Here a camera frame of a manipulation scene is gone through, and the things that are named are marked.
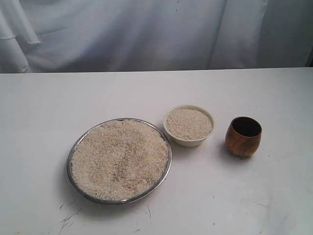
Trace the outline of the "brown wooden cup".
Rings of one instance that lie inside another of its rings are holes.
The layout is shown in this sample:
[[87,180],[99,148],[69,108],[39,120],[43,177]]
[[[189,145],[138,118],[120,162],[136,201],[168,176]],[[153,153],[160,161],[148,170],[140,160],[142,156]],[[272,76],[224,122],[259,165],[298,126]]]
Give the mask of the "brown wooden cup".
[[234,118],[225,136],[228,151],[238,157],[251,157],[261,142],[262,127],[250,117]]

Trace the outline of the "rice in cream bowl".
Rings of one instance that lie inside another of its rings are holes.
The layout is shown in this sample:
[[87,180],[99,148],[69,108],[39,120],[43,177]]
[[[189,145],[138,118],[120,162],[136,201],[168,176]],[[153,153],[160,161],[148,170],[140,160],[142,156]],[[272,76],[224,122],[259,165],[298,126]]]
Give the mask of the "rice in cream bowl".
[[195,109],[176,109],[166,118],[169,132],[182,140],[194,141],[207,137],[213,125],[211,119]]

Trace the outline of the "small cream bowl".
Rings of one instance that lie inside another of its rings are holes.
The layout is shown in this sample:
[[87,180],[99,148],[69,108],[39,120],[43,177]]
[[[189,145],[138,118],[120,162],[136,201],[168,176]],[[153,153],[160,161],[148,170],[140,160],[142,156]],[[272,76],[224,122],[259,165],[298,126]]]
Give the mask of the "small cream bowl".
[[[213,129],[211,131],[211,133],[207,136],[207,137],[204,137],[203,139],[199,139],[199,140],[194,140],[194,141],[187,141],[187,140],[182,140],[182,139],[179,139],[175,136],[173,136],[169,130],[167,129],[167,126],[166,126],[166,118],[168,117],[168,115],[176,110],[176,109],[195,109],[195,110],[198,110],[202,113],[204,113],[205,115],[207,115],[210,119],[211,119],[211,122],[212,122],[212,125],[213,125]],[[201,108],[201,107],[198,107],[198,106],[194,106],[194,105],[179,105],[179,106],[176,106],[176,107],[173,107],[171,108],[165,115],[164,119],[163,119],[163,126],[164,126],[164,130],[166,132],[166,134],[175,142],[177,143],[178,145],[180,146],[184,146],[184,147],[195,147],[195,146],[199,146],[201,145],[213,132],[214,130],[214,119],[213,117],[211,116],[211,114],[209,112],[207,112],[205,109]]]

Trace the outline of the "white backdrop curtain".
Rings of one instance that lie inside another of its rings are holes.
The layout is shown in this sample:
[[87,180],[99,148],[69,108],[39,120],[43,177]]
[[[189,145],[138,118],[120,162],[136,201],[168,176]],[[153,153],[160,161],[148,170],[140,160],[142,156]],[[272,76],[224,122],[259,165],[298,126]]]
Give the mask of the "white backdrop curtain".
[[3,0],[0,71],[303,67],[310,0]]

